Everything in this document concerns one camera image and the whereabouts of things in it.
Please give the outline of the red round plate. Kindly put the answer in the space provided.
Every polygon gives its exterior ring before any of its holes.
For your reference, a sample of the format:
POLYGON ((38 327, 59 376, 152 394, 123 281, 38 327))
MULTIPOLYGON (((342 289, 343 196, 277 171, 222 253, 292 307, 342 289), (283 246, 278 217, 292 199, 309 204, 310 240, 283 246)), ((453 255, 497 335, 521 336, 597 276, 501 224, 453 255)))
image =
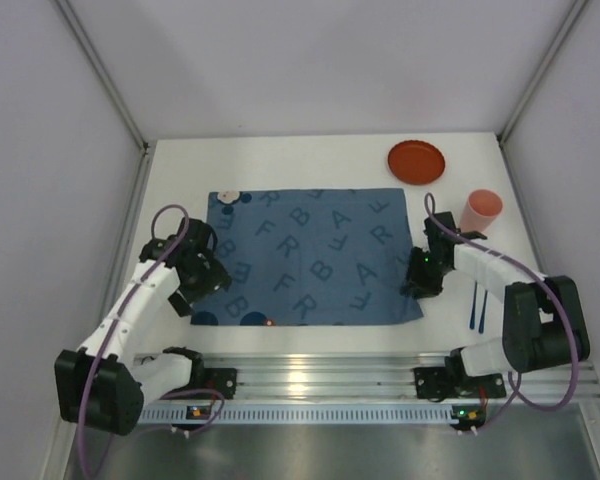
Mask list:
POLYGON ((387 155, 387 164, 396 179, 414 186, 433 183, 446 168, 441 151, 422 140, 406 140, 394 145, 387 155))

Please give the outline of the blue letter-print placemat cloth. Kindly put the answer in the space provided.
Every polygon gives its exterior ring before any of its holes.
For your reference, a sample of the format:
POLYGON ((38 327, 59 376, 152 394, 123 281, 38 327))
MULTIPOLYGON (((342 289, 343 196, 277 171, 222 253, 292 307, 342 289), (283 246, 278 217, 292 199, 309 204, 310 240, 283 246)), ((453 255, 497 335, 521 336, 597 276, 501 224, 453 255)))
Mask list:
POLYGON ((212 192, 207 222, 232 284, 194 305, 194 325, 384 326, 423 315, 401 293, 413 242, 400 189, 212 192))

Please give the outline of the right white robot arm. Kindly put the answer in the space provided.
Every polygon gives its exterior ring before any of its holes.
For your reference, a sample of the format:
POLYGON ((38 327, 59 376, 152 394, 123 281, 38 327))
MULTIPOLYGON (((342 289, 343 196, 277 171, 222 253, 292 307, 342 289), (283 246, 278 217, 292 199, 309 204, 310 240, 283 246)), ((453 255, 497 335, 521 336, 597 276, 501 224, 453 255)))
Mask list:
POLYGON ((460 233, 449 212, 424 221, 426 250, 411 249, 401 294, 416 300, 443 291, 444 277, 457 271, 503 306, 500 337, 459 347, 448 367, 466 377, 503 372, 528 373, 579 364, 590 355, 590 340, 575 282, 546 276, 489 248, 479 232, 460 233))

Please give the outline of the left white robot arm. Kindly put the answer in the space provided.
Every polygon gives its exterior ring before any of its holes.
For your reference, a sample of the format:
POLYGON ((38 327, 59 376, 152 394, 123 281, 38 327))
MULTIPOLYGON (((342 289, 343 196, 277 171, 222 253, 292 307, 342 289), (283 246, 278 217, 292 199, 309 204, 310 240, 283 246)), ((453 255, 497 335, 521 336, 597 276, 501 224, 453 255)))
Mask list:
POLYGON ((153 237, 142 248, 131 280, 106 317, 77 350, 63 350, 55 360, 63 420, 127 435, 150 403, 203 386, 202 356, 186 347, 166 347, 142 365, 134 360, 162 307, 187 318, 195 304, 229 288, 231 277, 215 257, 217 243, 210 225, 184 219, 176 234, 153 237))

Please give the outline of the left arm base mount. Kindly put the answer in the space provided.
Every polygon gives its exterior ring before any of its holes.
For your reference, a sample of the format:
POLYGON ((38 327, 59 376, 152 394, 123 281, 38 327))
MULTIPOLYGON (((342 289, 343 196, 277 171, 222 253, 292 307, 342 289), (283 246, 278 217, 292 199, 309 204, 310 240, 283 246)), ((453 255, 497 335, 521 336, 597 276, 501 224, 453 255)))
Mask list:
POLYGON ((219 392, 226 400, 234 398, 237 390, 238 371, 235 368, 205 368, 190 387, 201 390, 194 398, 217 400, 219 392))

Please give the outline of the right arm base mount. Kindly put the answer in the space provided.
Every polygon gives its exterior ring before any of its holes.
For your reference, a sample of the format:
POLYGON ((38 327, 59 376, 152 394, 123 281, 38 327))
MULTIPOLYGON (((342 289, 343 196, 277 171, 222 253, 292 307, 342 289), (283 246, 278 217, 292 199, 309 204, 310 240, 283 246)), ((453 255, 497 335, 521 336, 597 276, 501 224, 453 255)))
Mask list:
POLYGON ((444 367, 418 367, 413 370, 418 399, 442 402, 447 399, 502 399, 506 397, 503 377, 456 377, 444 367))

